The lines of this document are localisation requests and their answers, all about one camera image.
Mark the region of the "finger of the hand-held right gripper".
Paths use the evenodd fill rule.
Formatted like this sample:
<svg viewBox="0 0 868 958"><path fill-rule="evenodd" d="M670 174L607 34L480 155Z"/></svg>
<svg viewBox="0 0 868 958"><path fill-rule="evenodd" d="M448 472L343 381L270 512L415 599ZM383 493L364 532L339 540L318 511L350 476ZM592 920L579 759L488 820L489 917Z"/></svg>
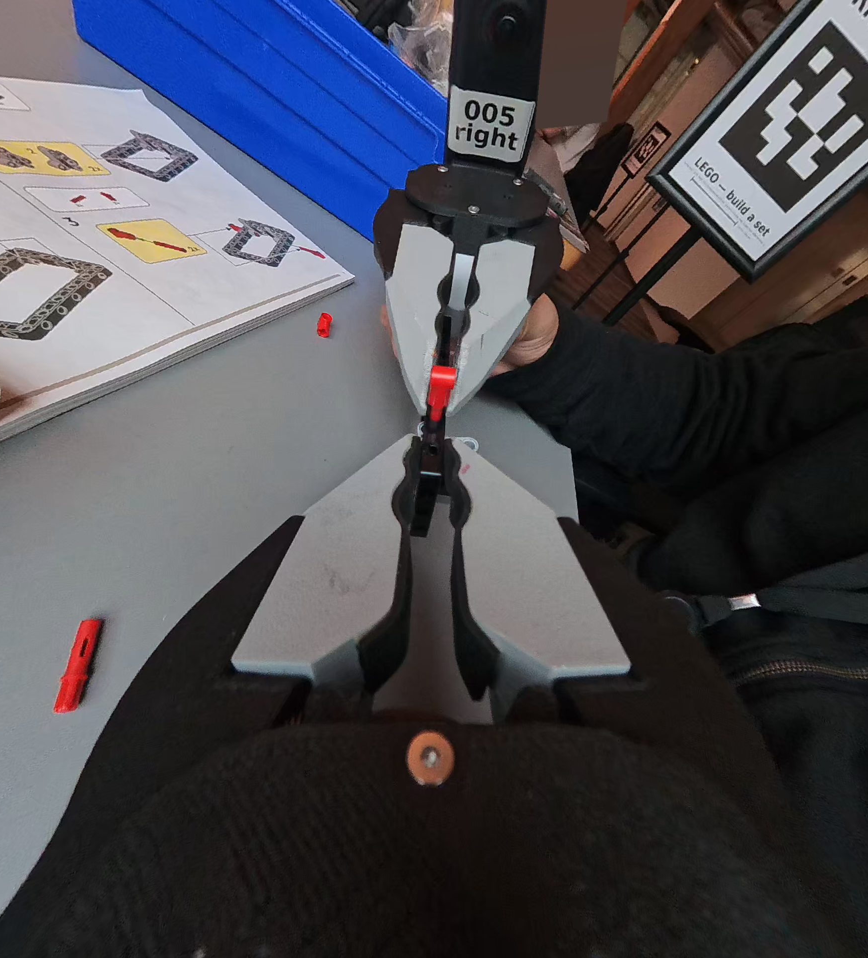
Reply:
<svg viewBox="0 0 868 958"><path fill-rule="evenodd" d="M449 415L480 390L520 333L531 307L528 288L535 251L535 246L513 239L481 246L473 272L479 292L467 309L469 325L460 340Z"/></svg>
<svg viewBox="0 0 868 958"><path fill-rule="evenodd" d="M428 411L430 372L439 365L439 286L448 274L452 242L420 224L403 225L394 268L385 281L393 350L419 415Z"/></svg>

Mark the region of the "black zip jacket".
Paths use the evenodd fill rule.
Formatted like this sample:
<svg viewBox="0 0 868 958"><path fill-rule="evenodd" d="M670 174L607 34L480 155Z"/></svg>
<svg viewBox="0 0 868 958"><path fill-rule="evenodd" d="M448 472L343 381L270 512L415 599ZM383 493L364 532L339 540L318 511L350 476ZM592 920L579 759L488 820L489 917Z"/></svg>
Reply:
<svg viewBox="0 0 868 958"><path fill-rule="evenodd" d="M868 553L868 349L742 345L806 362L823 428L715 484L667 488L670 531L635 547L653 590L738 596ZM868 956L868 626L760 609L700 635L763 735L805 843Z"/></svg>

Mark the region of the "black lego frame assembly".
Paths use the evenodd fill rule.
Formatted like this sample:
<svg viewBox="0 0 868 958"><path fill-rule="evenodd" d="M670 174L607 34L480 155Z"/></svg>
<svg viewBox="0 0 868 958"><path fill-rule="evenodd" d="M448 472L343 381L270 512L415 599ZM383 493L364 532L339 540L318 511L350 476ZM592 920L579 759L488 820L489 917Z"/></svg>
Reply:
<svg viewBox="0 0 868 958"><path fill-rule="evenodd" d="M420 433L412 440L406 456L406 472L411 484L411 535L426 537L431 519L444 492L444 456L446 415L435 420L426 416L420 423Z"/></svg>

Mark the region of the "long red lego axle pin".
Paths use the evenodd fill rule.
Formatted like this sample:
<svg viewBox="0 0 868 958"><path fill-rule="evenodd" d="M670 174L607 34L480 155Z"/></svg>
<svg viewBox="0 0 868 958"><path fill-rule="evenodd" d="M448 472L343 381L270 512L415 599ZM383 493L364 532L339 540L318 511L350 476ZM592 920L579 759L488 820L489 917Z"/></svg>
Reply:
<svg viewBox="0 0 868 958"><path fill-rule="evenodd" d="M457 370L452 366L435 365L430 371L427 396L427 419L437 424L446 414L457 381Z"/></svg>

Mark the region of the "person's right hand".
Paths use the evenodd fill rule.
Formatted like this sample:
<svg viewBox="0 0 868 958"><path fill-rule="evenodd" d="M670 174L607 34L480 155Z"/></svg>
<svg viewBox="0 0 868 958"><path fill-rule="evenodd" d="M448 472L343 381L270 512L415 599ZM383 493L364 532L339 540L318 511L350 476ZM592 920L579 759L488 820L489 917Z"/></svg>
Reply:
<svg viewBox="0 0 868 958"><path fill-rule="evenodd" d="M528 311L523 327L492 371L494 377L536 363L549 352L560 329L557 306L542 294Z"/></svg>

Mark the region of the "lego instruction booklet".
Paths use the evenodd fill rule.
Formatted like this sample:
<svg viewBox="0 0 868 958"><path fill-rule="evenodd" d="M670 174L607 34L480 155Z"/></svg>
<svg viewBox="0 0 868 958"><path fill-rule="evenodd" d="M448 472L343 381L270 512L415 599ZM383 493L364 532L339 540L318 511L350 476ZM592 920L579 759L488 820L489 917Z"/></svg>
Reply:
<svg viewBox="0 0 868 958"><path fill-rule="evenodd" d="M354 281L142 91L0 78L0 442Z"/></svg>

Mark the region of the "blue plastic bin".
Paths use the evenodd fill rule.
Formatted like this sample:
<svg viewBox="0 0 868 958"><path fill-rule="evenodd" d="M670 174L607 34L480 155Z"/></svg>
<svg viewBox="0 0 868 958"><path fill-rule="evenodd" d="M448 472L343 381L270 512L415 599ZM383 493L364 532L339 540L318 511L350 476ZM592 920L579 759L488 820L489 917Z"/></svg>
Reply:
<svg viewBox="0 0 868 958"><path fill-rule="evenodd" d="M79 37L368 239L447 102L331 1L75 1Z"/></svg>

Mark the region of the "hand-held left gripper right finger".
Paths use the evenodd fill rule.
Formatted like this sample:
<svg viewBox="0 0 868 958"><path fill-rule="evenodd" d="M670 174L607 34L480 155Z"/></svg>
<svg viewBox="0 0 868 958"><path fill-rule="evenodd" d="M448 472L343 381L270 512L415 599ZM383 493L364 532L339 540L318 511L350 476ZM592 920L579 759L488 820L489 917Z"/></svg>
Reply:
<svg viewBox="0 0 868 958"><path fill-rule="evenodd" d="M479 701L629 677L632 663L559 517L467 445L444 447L454 653Z"/></svg>

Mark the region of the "small framed marker sign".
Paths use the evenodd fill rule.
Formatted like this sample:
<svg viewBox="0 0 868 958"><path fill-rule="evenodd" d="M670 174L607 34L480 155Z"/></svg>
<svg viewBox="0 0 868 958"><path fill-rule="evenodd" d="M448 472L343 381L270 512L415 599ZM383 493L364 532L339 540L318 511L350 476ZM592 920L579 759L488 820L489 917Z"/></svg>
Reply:
<svg viewBox="0 0 868 958"><path fill-rule="evenodd" d="M663 146L667 144L671 134L660 122L654 122L650 129L630 148L621 162L621 169L626 179L633 179L640 174Z"/></svg>

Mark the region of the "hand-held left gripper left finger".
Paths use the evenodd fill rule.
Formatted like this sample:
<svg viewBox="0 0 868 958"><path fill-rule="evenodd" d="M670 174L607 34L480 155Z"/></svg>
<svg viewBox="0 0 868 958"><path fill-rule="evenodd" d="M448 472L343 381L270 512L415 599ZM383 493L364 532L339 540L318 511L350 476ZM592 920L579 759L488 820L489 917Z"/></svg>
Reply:
<svg viewBox="0 0 868 958"><path fill-rule="evenodd" d="M412 584L404 435L305 512L235 652L247 675L374 692L404 662Z"/></svg>

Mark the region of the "person's right forearm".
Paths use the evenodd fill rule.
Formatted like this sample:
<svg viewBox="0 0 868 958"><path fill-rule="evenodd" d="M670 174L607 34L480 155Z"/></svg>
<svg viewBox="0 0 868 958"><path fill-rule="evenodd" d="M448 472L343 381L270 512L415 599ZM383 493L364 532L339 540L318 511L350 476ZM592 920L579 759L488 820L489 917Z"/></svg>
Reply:
<svg viewBox="0 0 868 958"><path fill-rule="evenodd" d="M823 428L806 362L648 343L558 309L539 361L485 388L573 453L667 488L715 484Z"/></svg>

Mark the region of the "clear plastic parts bags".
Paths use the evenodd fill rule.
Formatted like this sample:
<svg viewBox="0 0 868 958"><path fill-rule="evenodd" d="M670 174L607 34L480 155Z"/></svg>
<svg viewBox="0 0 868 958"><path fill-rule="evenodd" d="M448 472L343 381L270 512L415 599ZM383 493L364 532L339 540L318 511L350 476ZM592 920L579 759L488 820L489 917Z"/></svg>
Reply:
<svg viewBox="0 0 868 958"><path fill-rule="evenodd" d="M441 93L448 86L452 1L336 1Z"/></svg>

